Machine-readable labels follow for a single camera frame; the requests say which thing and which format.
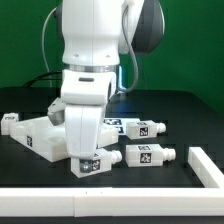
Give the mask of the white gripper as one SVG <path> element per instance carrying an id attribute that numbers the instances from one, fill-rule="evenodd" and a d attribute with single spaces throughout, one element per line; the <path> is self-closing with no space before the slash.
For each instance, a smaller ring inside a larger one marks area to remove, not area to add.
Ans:
<path id="1" fill-rule="evenodd" d="M 65 133 L 68 153 L 78 159 L 92 159 L 105 115 L 104 106 L 67 105 Z M 93 171 L 93 160 L 79 160 L 80 172 Z"/>

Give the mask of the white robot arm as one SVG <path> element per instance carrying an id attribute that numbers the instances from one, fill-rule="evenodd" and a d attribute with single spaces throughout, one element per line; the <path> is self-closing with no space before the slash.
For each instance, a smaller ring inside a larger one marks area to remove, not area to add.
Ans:
<path id="1" fill-rule="evenodd" d="M 61 100 L 71 161 L 93 168 L 106 105 L 118 91 L 119 56 L 148 54 L 161 42 L 165 21 L 159 0 L 63 0 Z"/>

